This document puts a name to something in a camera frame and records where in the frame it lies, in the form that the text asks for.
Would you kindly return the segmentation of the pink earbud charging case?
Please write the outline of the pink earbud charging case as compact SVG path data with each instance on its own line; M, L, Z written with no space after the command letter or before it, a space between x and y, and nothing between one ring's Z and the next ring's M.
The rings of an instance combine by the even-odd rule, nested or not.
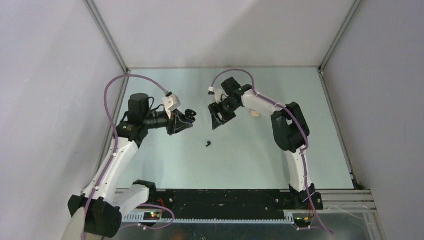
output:
M254 109L251 110L251 115L253 117L259 117L261 114L258 111L255 111Z

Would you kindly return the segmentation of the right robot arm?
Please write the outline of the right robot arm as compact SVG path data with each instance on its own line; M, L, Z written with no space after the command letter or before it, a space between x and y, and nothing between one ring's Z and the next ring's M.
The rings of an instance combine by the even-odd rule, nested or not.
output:
M300 106L296 102L282 105L260 94L250 84L241 86L233 77L226 79L220 88L210 86L208 94L215 99L208 106L213 130L234 119L239 108L270 118L274 141L288 163L291 204L297 209L316 211L321 199L309 176L306 149L310 129Z

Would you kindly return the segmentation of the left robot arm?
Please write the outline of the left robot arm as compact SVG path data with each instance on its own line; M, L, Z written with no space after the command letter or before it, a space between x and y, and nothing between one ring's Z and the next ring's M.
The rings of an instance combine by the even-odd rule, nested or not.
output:
M114 237L127 216L138 206L153 208L158 202L156 185L137 180L122 194L116 194L119 180L139 151L149 130L164 128L172 136L192 128L197 113L179 111L179 98L169 92L163 98L163 111L153 108L153 98L136 93L128 100L128 110L114 130L111 148L90 184L68 201L71 221L64 240L81 240L84 233Z

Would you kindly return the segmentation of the black earbud charging case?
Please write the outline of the black earbud charging case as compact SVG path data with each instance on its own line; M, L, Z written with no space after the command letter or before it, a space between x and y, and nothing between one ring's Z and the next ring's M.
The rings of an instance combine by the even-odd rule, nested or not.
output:
M192 109L186 109L185 112L184 112L185 118L191 124L196 121L196 115L197 115L196 111L194 111Z

